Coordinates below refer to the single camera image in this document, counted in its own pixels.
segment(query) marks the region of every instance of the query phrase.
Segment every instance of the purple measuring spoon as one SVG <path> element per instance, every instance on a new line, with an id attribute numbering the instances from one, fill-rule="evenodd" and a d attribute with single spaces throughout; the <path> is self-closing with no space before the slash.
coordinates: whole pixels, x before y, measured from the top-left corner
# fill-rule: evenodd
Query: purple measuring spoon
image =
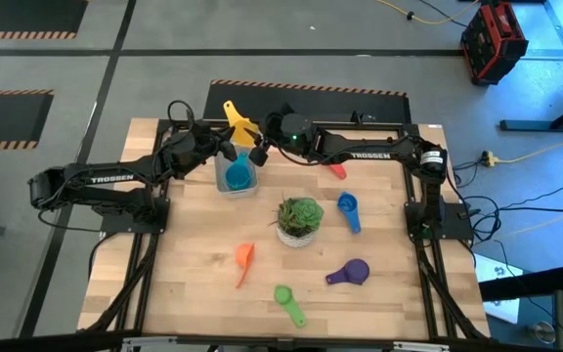
<path id="1" fill-rule="evenodd" d="M 325 280 L 329 285 L 340 283 L 361 285 L 367 280 L 369 273 L 370 268 L 368 267 L 366 261 L 362 259 L 351 259 L 342 267 L 342 269 L 333 274 L 327 275 Z"/>

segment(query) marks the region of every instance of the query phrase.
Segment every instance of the gray floor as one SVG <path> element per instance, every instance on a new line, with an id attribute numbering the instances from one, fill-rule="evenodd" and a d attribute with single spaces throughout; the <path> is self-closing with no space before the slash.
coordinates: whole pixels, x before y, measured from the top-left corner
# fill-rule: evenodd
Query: gray floor
<path id="1" fill-rule="evenodd" d="M 0 41 L 0 48 L 111 48 L 127 1 L 90 3 L 77 39 Z M 422 4 L 395 1 L 419 16 L 440 15 Z M 466 6 L 432 1 L 447 13 Z M 563 0 L 550 1 L 563 24 Z M 552 119 L 563 112 L 563 60 L 535 58 L 563 46 L 544 7 L 517 5 L 531 40 L 521 61 L 499 86 L 474 87 L 460 58 L 364 57 L 147 57 L 121 58 L 111 84 L 91 162 L 120 156 L 131 117 L 162 117 L 172 99 L 191 103 L 201 115 L 210 79 L 312 83 L 408 92 L 415 123 L 445 125 L 454 163 L 491 150 L 516 157 L 563 141 L 563 134 L 504 133 L 504 118 Z M 467 22 L 472 16 L 464 15 Z M 362 48 L 455 49 L 460 27 L 407 22 L 372 0 L 139 1 L 125 49 Z M 27 201 L 25 181 L 39 170 L 73 161 L 108 58 L 0 58 L 0 89 L 55 89 L 40 145 L 35 151 L 0 152 L 0 338 L 18 332 L 29 290 L 50 229 L 39 224 Z M 469 173 L 462 172 L 466 179 Z M 468 196 L 488 195 L 499 205 L 563 186 L 563 148 L 513 165 L 480 169 Z M 478 203 L 484 209 L 487 204 Z M 563 193 L 539 206 L 563 207 Z M 549 214 L 501 214 L 501 234 L 538 224 Z M 71 226 L 94 228 L 99 218 L 76 208 Z M 37 334 L 74 331 L 86 288 L 86 265 L 95 235 L 68 232 L 37 326 Z M 530 271 L 563 265 L 563 222 L 505 241 L 510 264 Z M 502 260 L 494 243 L 475 251 Z"/>

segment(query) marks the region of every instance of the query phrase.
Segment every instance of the wire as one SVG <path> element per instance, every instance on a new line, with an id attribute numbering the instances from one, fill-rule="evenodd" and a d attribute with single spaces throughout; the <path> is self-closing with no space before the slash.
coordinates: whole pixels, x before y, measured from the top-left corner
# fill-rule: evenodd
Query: wire
<path id="1" fill-rule="evenodd" d="M 495 233 L 500 229 L 501 227 L 501 221 L 500 218 L 498 217 L 499 212 L 500 212 L 500 208 L 498 207 L 497 203 L 490 197 L 485 197 L 485 196 L 470 196 L 470 197 L 466 197 L 464 198 L 464 201 L 466 201 L 467 199 L 485 199 L 489 202 L 491 202 L 493 204 L 493 206 L 495 207 L 495 211 L 493 211 L 490 214 L 486 214 L 484 216 L 482 216 L 479 220 L 477 220 L 477 222 L 475 222 L 475 224 L 473 225 L 472 229 L 473 229 L 473 235 L 475 236 L 475 238 L 477 240 L 479 240 L 477 243 L 482 243 L 482 242 L 486 242 L 489 241 L 494 235 Z M 477 227 L 479 225 L 481 225 L 484 221 L 486 220 L 491 220 L 494 219 L 493 222 L 493 227 L 491 230 L 489 231 L 485 231 L 485 230 L 479 230 Z M 479 234 L 488 234 L 487 236 L 485 236 L 484 238 L 482 238 Z"/>
<path id="2" fill-rule="evenodd" d="M 168 104 L 168 107 L 166 107 L 166 115 L 168 116 L 168 120 L 171 121 L 171 124 L 175 128 L 174 132 L 177 133 L 177 131 L 179 130 L 179 125 L 177 124 L 177 122 L 175 122 L 175 120 L 173 120 L 173 116 L 171 115 L 171 108 L 173 108 L 173 106 L 175 104 L 181 104 L 186 108 L 186 118 L 188 119 L 189 127 L 188 127 L 188 130 L 186 131 L 186 133 L 182 136 L 182 138 L 180 138 L 177 141 L 169 142 L 169 143 L 162 145 L 157 150 L 157 152 L 155 152 L 155 154 L 153 155 L 153 160 L 152 160 L 152 173 L 153 174 L 155 173 L 155 164 L 157 163 L 157 160 L 159 159 L 159 156 L 162 153 L 162 151 L 164 151 L 168 147 L 175 146 L 176 144 L 182 143 L 182 141 L 184 141 L 186 139 L 186 137 L 188 137 L 188 135 L 193 132 L 193 126 L 195 125 L 195 113 L 193 112 L 193 108 L 191 108 L 191 106 L 188 103 L 184 102 L 183 100 L 179 100 L 179 99 L 172 101 L 171 103 Z"/>
<path id="3" fill-rule="evenodd" d="M 455 183 L 457 184 L 457 186 L 459 188 L 462 189 L 464 187 L 470 186 L 470 184 L 472 184 L 473 181 L 475 181 L 475 177 L 477 177 L 477 170 L 479 169 L 479 163 L 475 164 L 474 166 L 475 166 L 475 170 L 473 171 L 473 177 L 471 177 L 470 180 L 463 185 L 460 185 L 461 184 L 461 178 L 459 178 L 459 176 L 456 173 L 454 173 Z"/>
<path id="4" fill-rule="evenodd" d="M 531 304 L 535 305 L 536 307 L 540 308 L 544 313 L 546 313 L 551 318 L 551 320 L 554 321 L 555 325 L 558 328 L 563 330 L 562 325 L 559 324 L 557 319 L 555 319 L 555 317 L 553 317 L 553 315 L 549 311 L 547 311 L 544 307 L 540 306 L 538 303 L 534 302 L 534 300 L 529 296 L 529 291 L 527 290 L 527 287 L 525 286 L 525 284 L 523 284 L 523 282 L 516 275 L 514 275 L 514 273 L 511 271 L 511 269 L 509 269 L 510 265 L 507 262 L 507 254 L 505 253 L 505 246 L 503 246 L 503 242 L 501 242 L 499 240 L 494 240 L 494 241 L 497 242 L 498 244 L 500 244 L 500 250 L 503 252 L 503 260 L 505 262 L 505 267 L 507 268 L 507 271 L 512 276 L 512 278 L 516 279 L 516 282 L 518 283 L 518 285 L 520 285 L 520 287 L 523 288 L 523 291 L 527 295 L 527 299 L 529 299 L 529 302 Z"/>
<path id="5" fill-rule="evenodd" d="M 473 268 L 477 269 L 477 258 L 475 257 L 475 253 L 473 253 L 473 248 L 471 248 L 468 244 L 466 244 L 464 240 L 458 240 L 458 241 L 461 243 L 461 245 L 464 246 L 464 248 L 466 248 L 466 250 L 468 250 L 470 256 L 473 257 Z"/>
<path id="6" fill-rule="evenodd" d="M 90 251 L 90 257 L 88 258 L 88 279 L 90 280 L 90 275 L 93 272 L 93 263 L 95 262 L 95 253 L 97 252 L 97 248 L 102 245 L 103 242 L 111 239 L 114 237 L 116 233 L 106 233 L 106 236 L 100 239 L 95 245 L 93 245 L 93 249 Z"/>
<path id="7" fill-rule="evenodd" d="M 73 231 L 84 231 L 84 232 L 95 232 L 95 233 L 98 233 L 98 232 L 101 231 L 101 230 L 91 230 L 91 229 L 84 229 L 84 228 L 74 228 L 74 227 L 60 226 L 60 225 L 57 225 L 57 224 L 50 223 L 50 222 L 48 222 L 47 220 L 43 219 L 43 213 L 44 213 L 45 211 L 47 211 L 47 210 L 40 210 L 40 212 L 38 212 L 38 220 L 39 220 L 41 223 L 43 223 L 43 224 L 45 224 L 45 225 L 49 225 L 49 226 L 54 227 L 54 228 L 56 228 L 56 229 L 73 230 Z"/>
<path id="8" fill-rule="evenodd" d="M 481 163 L 482 159 L 479 158 L 477 161 L 467 161 L 467 162 L 463 162 L 459 165 L 456 165 L 454 167 L 452 167 L 453 171 L 460 171 L 460 170 L 465 170 L 465 169 L 469 169 L 471 167 L 474 167 L 475 165 L 479 165 Z"/>
<path id="9" fill-rule="evenodd" d="M 419 21 L 419 22 L 421 22 L 421 23 L 425 23 L 425 24 L 442 24 L 442 23 L 446 23 L 446 22 L 453 21 L 454 19 L 458 18 L 458 17 L 461 16 L 463 13 L 465 13 L 466 11 L 468 11 L 468 9 L 470 9 L 473 5 L 477 4 L 480 0 L 475 0 L 475 1 L 473 1 L 470 5 L 466 6 L 462 11 L 458 12 L 457 14 L 455 14 L 455 15 L 453 15 L 453 16 L 449 16 L 449 17 L 447 17 L 446 19 L 441 20 L 441 21 L 428 21 L 428 20 L 424 20 L 424 19 L 421 19 L 421 18 L 417 17 L 413 12 L 405 11 L 404 9 L 402 9 L 402 8 L 396 6 L 396 5 L 393 5 L 393 4 L 391 4 L 391 3 L 389 3 L 389 2 L 387 2 L 387 1 L 385 1 L 385 0 L 375 0 L 375 1 L 378 2 L 378 3 L 384 4 L 384 5 L 386 5 L 386 6 L 389 6 L 389 7 L 393 8 L 393 9 L 395 9 L 395 10 L 397 10 L 398 12 L 400 12 L 400 13 L 402 13 L 403 15 L 405 15 L 406 17 L 408 17 L 408 19 L 414 19 L 414 20 L 417 20 L 417 21 Z"/>
<path id="10" fill-rule="evenodd" d="M 548 151 L 550 151 L 550 150 L 552 150 L 552 149 L 555 149 L 555 148 L 558 148 L 558 147 L 562 147 L 562 146 L 563 146 L 563 142 L 562 142 L 562 143 L 558 143 L 558 144 L 553 145 L 553 146 L 550 146 L 550 147 L 546 147 L 546 148 L 541 149 L 541 150 L 539 150 L 539 151 L 537 151 L 537 152 L 533 152 L 533 153 L 530 153 L 530 154 L 527 154 L 527 155 L 523 155 L 523 156 L 520 156 L 520 157 L 516 157 L 516 158 L 510 159 L 510 160 L 502 160 L 502 159 L 499 159 L 498 157 L 495 156 L 494 161 L 495 161 L 495 163 L 514 163 L 514 162 L 522 161 L 522 160 L 524 160 L 524 159 L 526 159 L 526 158 L 529 158 L 529 157 L 532 157 L 532 156 L 536 156 L 536 155 L 538 155 L 538 154 L 542 154 L 542 153 L 548 152 Z"/>
<path id="11" fill-rule="evenodd" d="M 558 216 L 558 217 L 556 217 L 556 218 L 554 218 L 554 219 L 551 219 L 551 220 L 549 220 L 549 221 L 545 221 L 545 222 L 543 222 L 543 223 L 541 223 L 541 224 L 539 224 L 539 225 L 532 226 L 532 227 L 529 227 L 529 228 L 526 228 L 526 229 L 518 230 L 518 231 L 515 231 L 515 232 L 513 232 L 513 233 L 507 234 L 507 235 L 503 236 L 502 238 L 505 240 L 505 239 L 507 239 L 508 237 L 513 237 L 513 236 L 516 236 L 516 235 L 524 234 L 524 233 L 526 233 L 526 232 L 534 231 L 534 230 L 543 228 L 543 227 L 545 227 L 545 226 L 548 226 L 548 225 L 550 225 L 550 224 L 556 223 L 556 222 L 561 221 L 561 220 L 563 220 L 563 215 L 562 215 L 562 216 Z"/>
<path id="12" fill-rule="evenodd" d="M 131 172 L 133 175 L 136 175 L 139 177 L 140 181 L 148 186 L 152 186 L 152 181 L 150 181 L 147 176 L 141 174 L 140 172 L 133 170 L 129 167 L 124 167 L 124 166 L 119 166 L 122 170 Z M 47 202 L 51 202 L 51 201 L 56 201 L 58 199 L 60 199 L 60 196 L 63 193 L 63 190 L 65 189 L 66 185 L 68 185 L 70 183 L 70 181 L 73 179 L 73 177 L 83 173 L 83 172 L 88 172 L 88 171 L 103 171 L 103 170 L 111 170 L 112 167 L 111 166 L 106 166 L 106 167 L 88 167 L 85 169 L 81 169 L 81 170 L 77 170 L 75 172 L 73 172 L 70 176 L 68 176 L 65 181 L 58 187 L 58 189 L 47 199 L 43 199 L 40 201 L 40 203 L 38 205 L 43 205 Z"/>
<path id="13" fill-rule="evenodd" d="M 541 199 L 541 198 L 544 198 L 544 197 L 552 196 L 552 195 L 555 195 L 556 193 L 558 193 L 558 192 L 560 192 L 560 191 L 563 191 L 563 187 L 560 187 L 560 188 L 558 188 L 557 190 L 555 190 L 555 191 L 553 191 L 553 192 L 550 192 L 550 193 L 547 193 L 547 194 L 544 194 L 544 195 L 541 195 L 541 196 L 537 196 L 536 198 L 525 199 L 525 200 L 523 200 L 523 201 L 511 203 L 510 205 L 505 206 L 504 208 L 508 208 L 508 207 L 513 206 L 513 205 L 522 205 L 522 204 L 524 204 L 524 203 L 526 203 L 526 202 L 528 202 L 528 201 L 534 201 L 534 200 L 538 200 L 538 199 Z"/>
<path id="14" fill-rule="evenodd" d="M 473 181 L 475 181 L 475 177 L 477 177 L 477 170 L 479 168 L 479 165 L 482 163 L 482 161 L 483 159 L 480 157 L 479 159 L 477 159 L 477 161 L 467 161 L 453 167 L 455 184 L 457 185 L 458 188 L 462 189 L 464 187 L 470 186 L 470 184 L 472 184 Z M 475 168 L 475 170 L 473 171 L 473 177 L 471 177 L 467 183 L 461 185 L 461 178 L 459 177 L 459 175 L 457 175 L 456 171 L 466 170 L 471 167 Z"/>
<path id="15" fill-rule="evenodd" d="M 398 140 L 396 140 L 396 141 L 394 141 L 393 143 L 390 143 L 390 144 L 385 144 L 385 143 L 381 143 L 381 144 L 370 144 L 370 143 L 366 143 L 366 144 L 362 144 L 362 145 L 358 145 L 358 146 L 351 146 L 351 147 L 343 148 L 343 149 L 339 150 L 338 152 L 336 152 L 336 153 L 334 153 L 334 154 L 332 154 L 332 155 L 330 155 L 330 156 L 327 156 L 327 157 L 325 157 L 325 158 L 323 158 L 323 159 L 321 159 L 321 160 L 318 160 L 318 161 L 316 161 L 316 162 L 303 162 L 303 161 L 296 160 L 296 159 L 290 157 L 290 155 L 288 155 L 282 148 L 280 148 L 280 145 L 279 145 L 276 141 L 274 141 L 274 140 L 272 140 L 272 139 L 270 139 L 270 140 L 268 140 L 268 141 L 269 141 L 272 145 L 274 145 L 275 148 L 277 148 L 278 151 L 280 151 L 280 154 L 283 155 L 283 157 L 285 157 L 286 159 L 288 159 L 288 161 L 293 162 L 293 163 L 295 163 L 295 164 L 297 164 L 297 165 L 301 165 L 301 166 L 317 166 L 317 165 L 323 165 L 324 163 L 326 163 L 326 162 L 332 160 L 333 158 L 339 156 L 340 154 L 347 153 L 347 152 L 349 152 L 349 151 L 352 151 L 352 150 L 355 149 L 355 148 L 364 148 L 364 147 L 394 147 L 394 146 L 396 146 L 396 145 L 398 145 L 398 144 L 400 144 L 400 143 L 406 141 L 406 140 L 409 139 L 410 137 L 411 137 L 411 136 L 405 136 L 405 137 L 400 138 L 400 139 L 398 139 Z"/>
<path id="16" fill-rule="evenodd" d="M 500 210 L 537 210 L 537 211 L 551 211 L 551 212 L 563 212 L 563 209 L 555 209 L 555 208 L 538 208 L 538 207 L 531 207 L 531 206 L 523 206 L 523 207 L 515 207 L 515 208 L 501 208 Z"/>
<path id="17" fill-rule="evenodd" d="M 437 7 L 433 6 L 432 4 L 426 2 L 425 0 L 418 0 L 418 1 L 420 1 L 421 3 L 423 3 L 423 4 L 427 5 L 427 6 L 429 6 L 429 7 L 432 8 L 432 9 L 436 10 L 438 13 L 440 13 L 442 16 L 444 16 L 444 17 L 446 17 L 446 18 L 449 16 L 449 15 L 445 14 L 442 10 L 440 10 L 440 9 L 438 9 Z M 458 21 L 456 21 L 456 20 L 454 20 L 454 19 L 451 19 L 451 22 L 453 22 L 453 23 L 455 23 L 455 24 L 457 24 L 457 25 L 463 26 L 463 27 L 467 27 L 466 24 L 464 24 L 464 23 L 462 23 L 462 22 L 458 22 Z"/>

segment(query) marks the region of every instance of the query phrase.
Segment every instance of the blue measuring cup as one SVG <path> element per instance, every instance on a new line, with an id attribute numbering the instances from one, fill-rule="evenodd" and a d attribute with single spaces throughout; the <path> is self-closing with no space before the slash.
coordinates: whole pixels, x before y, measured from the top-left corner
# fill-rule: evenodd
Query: blue measuring cup
<path id="1" fill-rule="evenodd" d="M 225 171 L 225 183 L 232 191 L 241 191 L 249 187 L 251 172 L 247 153 L 240 153 L 236 161 Z"/>
<path id="2" fill-rule="evenodd" d="M 360 215 L 358 214 L 358 200 L 353 195 L 343 192 L 338 198 L 338 209 L 347 218 L 352 233 L 358 234 L 362 231 Z"/>

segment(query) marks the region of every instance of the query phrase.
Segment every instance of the succulent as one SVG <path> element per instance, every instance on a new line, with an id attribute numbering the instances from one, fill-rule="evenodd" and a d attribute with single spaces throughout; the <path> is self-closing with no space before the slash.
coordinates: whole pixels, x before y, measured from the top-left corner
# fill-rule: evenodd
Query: succulent
<path id="1" fill-rule="evenodd" d="M 323 209 L 312 198 L 289 198 L 280 204 L 278 224 L 287 234 L 302 238 L 321 226 Z"/>

